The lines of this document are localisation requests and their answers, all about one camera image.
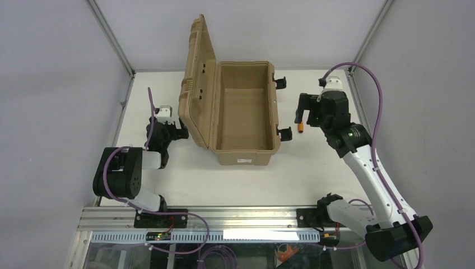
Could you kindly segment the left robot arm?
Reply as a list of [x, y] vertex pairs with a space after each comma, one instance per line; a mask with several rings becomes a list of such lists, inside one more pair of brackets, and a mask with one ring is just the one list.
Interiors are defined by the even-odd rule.
[[142, 186], [143, 170], [164, 169], [173, 141], [189, 138], [184, 123], [157, 119], [146, 127], [147, 149], [133, 146], [106, 147], [92, 183], [96, 196], [123, 202], [139, 212], [168, 212], [165, 198]]

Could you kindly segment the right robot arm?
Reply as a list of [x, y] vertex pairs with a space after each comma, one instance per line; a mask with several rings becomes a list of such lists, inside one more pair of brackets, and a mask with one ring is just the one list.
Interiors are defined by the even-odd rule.
[[306, 110], [306, 123], [322, 130], [328, 145], [353, 171], [372, 211], [359, 210], [342, 196], [329, 193], [317, 201], [316, 207], [297, 210], [298, 227], [323, 231], [326, 226], [342, 224], [364, 238], [370, 253], [381, 262], [417, 248], [434, 228], [433, 223], [428, 216], [418, 215], [396, 190], [372, 151], [367, 130], [351, 121], [346, 93], [301, 93], [295, 123], [302, 122]]

